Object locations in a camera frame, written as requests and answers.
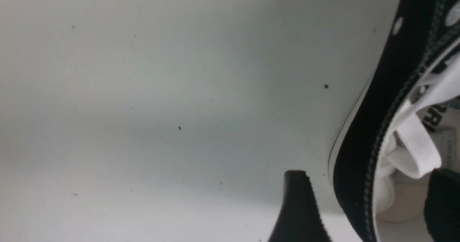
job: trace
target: black sneaker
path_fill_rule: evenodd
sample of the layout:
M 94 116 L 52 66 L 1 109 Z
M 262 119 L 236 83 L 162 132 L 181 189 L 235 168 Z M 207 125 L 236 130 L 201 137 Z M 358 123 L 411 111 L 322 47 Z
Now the black sneaker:
M 365 242 L 460 241 L 459 19 L 460 0 L 401 0 L 335 141 L 329 180 Z

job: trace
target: black canvas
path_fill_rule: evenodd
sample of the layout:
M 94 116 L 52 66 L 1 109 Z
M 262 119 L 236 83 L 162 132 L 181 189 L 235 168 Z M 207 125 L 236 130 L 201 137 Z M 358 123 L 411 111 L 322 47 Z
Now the black canvas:
M 330 181 L 348 220 L 365 242 L 441 241 L 432 236 L 433 231 L 428 230 L 425 222 L 416 224 L 407 220 L 402 223 L 386 223 L 377 220 L 374 185 L 377 164 L 381 160 L 383 144 L 387 142 L 389 127 L 395 115 L 407 100 L 415 102 L 417 92 L 422 92 L 422 88 L 430 88 L 420 85 L 422 78 L 427 74 L 442 73 L 448 64 L 447 60 L 454 59 L 453 56 L 460 50 L 457 43 L 460 24 L 457 20 L 453 21 L 456 18 L 453 9 L 459 1 L 400 0 L 375 74 L 342 127 L 332 149 L 329 160 Z M 442 131 L 438 128 L 442 125 L 439 124 L 440 115 L 447 108 L 446 104 L 435 104 L 424 109 L 427 115 L 419 113 L 427 132 Z M 397 135 L 396 143 L 401 145 Z M 418 185 L 417 182 L 423 181 L 407 181 L 409 184 L 411 182 Z M 460 233 L 460 226 L 451 230 L 455 228 Z

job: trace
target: black rubber piece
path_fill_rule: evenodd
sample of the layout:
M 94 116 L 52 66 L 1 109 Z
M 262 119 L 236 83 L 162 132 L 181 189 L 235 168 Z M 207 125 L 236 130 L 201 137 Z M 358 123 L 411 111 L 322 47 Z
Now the black rubber piece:
M 331 242 L 304 171 L 284 174 L 283 205 L 269 242 Z

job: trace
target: shoe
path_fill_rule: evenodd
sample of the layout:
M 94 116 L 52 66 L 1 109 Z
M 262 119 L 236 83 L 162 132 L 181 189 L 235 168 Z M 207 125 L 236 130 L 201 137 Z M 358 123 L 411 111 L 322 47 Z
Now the shoe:
M 459 55 L 460 0 L 400 0 L 329 158 L 363 241 L 460 241 Z
M 317 206 L 312 183 L 304 171 L 284 173 L 281 211 L 268 242 L 331 242 Z

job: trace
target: black fabric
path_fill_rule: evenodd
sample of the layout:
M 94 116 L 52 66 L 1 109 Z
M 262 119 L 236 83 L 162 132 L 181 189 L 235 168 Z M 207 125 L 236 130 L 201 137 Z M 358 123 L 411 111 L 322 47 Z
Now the black fabric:
M 435 242 L 460 241 L 459 173 L 448 169 L 432 173 L 424 216 Z
M 304 171 L 284 174 L 284 198 L 269 242 L 331 242 Z
M 429 63 L 459 36 L 458 23 L 445 27 L 456 0 L 401 0 L 395 21 L 365 98 L 340 145 L 333 185 L 351 225 L 365 242 L 376 242 L 372 188 L 376 155 L 386 129 Z

